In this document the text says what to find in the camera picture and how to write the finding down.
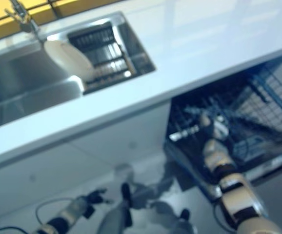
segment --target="stainless steel sink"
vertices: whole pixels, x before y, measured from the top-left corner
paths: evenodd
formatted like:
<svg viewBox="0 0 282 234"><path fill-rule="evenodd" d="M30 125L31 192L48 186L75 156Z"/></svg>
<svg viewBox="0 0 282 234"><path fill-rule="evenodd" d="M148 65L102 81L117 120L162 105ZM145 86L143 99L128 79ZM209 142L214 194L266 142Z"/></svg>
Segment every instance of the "stainless steel sink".
<svg viewBox="0 0 282 234"><path fill-rule="evenodd" d="M0 56L0 126L155 70L121 13L42 39L69 41L78 47L95 66L96 77L84 85L61 70L37 43Z"/></svg>

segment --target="dish rack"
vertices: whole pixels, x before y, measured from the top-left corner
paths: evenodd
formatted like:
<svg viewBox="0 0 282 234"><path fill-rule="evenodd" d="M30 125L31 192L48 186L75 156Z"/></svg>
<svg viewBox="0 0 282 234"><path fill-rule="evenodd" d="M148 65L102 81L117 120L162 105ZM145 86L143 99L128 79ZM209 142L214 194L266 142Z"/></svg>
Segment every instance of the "dish rack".
<svg viewBox="0 0 282 234"><path fill-rule="evenodd" d="M199 124L201 113L228 127L224 143L242 171L275 157L268 146L282 145L282 83L265 64L173 99L167 140L207 177L201 159L207 140Z"/></svg>

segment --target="cable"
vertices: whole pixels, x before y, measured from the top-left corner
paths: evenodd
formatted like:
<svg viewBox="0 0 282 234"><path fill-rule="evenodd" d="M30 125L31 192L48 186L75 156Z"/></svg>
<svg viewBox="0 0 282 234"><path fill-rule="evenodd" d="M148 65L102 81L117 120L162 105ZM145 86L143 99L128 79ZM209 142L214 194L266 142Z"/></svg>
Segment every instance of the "cable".
<svg viewBox="0 0 282 234"><path fill-rule="evenodd" d="M55 202L59 202L59 201L72 201L72 200L73 200L73 199L70 198L70 197L62 197L62 198L56 198L56 199L52 199L52 200L49 200L49 201L45 201L45 202L39 204L39 205L36 207L36 209L35 209L35 216L36 216L36 219L37 219L38 223L39 223L40 225L43 224L42 221L40 220L39 214L38 214L39 210L40 210L42 207L44 207L44 206L46 206L46 205L49 205L49 204L52 204L52 203L55 203Z"/></svg>
<svg viewBox="0 0 282 234"><path fill-rule="evenodd" d="M220 222L220 220L219 220L219 218L218 218L218 216L217 216L217 213L216 213L216 207L218 206L218 204L219 204L219 203L217 202L217 203L215 203L215 204L213 205L213 215L214 215L215 221L216 221L217 224L218 224L223 230L225 230L226 232L231 233L231 234L235 234L236 232L235 232L234 230L227 228L225 225L223 225L223 224Z"/></svg>
<svg viewBox="0 0 282 234"><path fill-rule="evenodd" d="M17 231L19 231L19 232L21 232L21 233L28 234L27 231L25 231L25 230L22 229L22 228L16 227L16 226L3 227L3 228L0 228L0 231L5 231L5 230L8 230L8 229L13 229L13 230L17 230Z"/></svg>

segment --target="cabinet door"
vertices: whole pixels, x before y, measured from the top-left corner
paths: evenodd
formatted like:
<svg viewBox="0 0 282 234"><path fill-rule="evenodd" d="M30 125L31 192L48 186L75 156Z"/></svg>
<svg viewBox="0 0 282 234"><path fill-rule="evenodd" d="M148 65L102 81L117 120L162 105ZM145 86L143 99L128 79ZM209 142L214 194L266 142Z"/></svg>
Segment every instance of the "cabinet door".
<svg viewBox="0 0 282 234"><path fill-rule="evenodd" d="M109 172L94 155L61 145L0 169L0 215Z"/></svg>
<svg viewBox="0 0 282 234"><path fill-rule="evenodd" d="M71 141L85 152L98 155L116 166L149 155L162 148L170 103L140 111L97 131Z"/></svg>

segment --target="dishwasher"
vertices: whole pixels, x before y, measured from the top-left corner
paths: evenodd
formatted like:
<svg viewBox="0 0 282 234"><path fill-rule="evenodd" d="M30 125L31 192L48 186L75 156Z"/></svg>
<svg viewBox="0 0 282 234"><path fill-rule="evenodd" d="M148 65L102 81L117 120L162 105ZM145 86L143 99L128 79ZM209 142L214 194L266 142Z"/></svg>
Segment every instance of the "dishwasher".
<svg viewBox="0 0 282 234"><path fill-rule="evenodd" d="M193 168L197 172L193 175L197 184L199 180L218 183L201 157L207 131L199 124L202 113L207 113L215 124L227 126L228 137L223 144L247 179L259 184L282 170L279 67L282 57L172 99L165 150L186 171L190 173Z"/></svg>

